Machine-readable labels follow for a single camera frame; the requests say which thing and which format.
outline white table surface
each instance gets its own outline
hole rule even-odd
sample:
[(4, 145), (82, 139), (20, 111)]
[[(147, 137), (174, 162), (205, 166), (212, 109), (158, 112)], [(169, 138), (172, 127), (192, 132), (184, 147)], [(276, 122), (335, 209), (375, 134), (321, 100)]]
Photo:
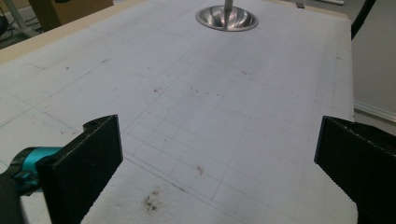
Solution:
[(0, 173), (118, 114), (124, 162), (83, 223), (356, 223), (314, 164), (321, 117), (353, 120), (350, 21), (260, 0), (234, 1), (250, 31), (195, 20), (221, 4), (146, 1), (1, 65)]

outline dirt mark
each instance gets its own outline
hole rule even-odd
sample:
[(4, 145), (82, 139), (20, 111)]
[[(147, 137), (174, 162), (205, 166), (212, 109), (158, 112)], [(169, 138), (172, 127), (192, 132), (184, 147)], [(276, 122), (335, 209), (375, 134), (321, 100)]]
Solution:
[(163, 203), (160, 201), (159, 198), (160, 193), (161, 192), (158, 189), (155, 189), (143, 201), (144, 209), (148, 215), (154, 215), (154, 213), (163, 206)]

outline stainless steel bowl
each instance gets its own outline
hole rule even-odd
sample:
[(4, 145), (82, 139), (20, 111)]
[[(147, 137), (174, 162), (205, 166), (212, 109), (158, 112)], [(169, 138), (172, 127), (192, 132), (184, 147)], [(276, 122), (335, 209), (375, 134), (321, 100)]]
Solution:
[(220, 31), (246, 31), (259, 24), (259, 20), (252, 13), (240, 8), (224, 11), (224, 6), (207, 7), (197, 12), (196, 19), (202, 25)]

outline cardboard box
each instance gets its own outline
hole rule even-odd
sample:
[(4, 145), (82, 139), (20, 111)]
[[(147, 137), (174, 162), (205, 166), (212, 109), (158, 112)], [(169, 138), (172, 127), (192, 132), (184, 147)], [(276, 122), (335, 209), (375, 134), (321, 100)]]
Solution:
[(70, 0), (67, 3), (55, 3), (54, 0), (29, 0), (29, 2), (44, 31), (113, 6), (113, 0)]

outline white wall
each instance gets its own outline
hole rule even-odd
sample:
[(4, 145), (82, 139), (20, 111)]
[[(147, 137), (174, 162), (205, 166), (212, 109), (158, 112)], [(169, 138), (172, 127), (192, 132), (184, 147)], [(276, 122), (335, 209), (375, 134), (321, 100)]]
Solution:
[(352, 44), (355, 100), (396, 114), (396, 1), (377, 0)]

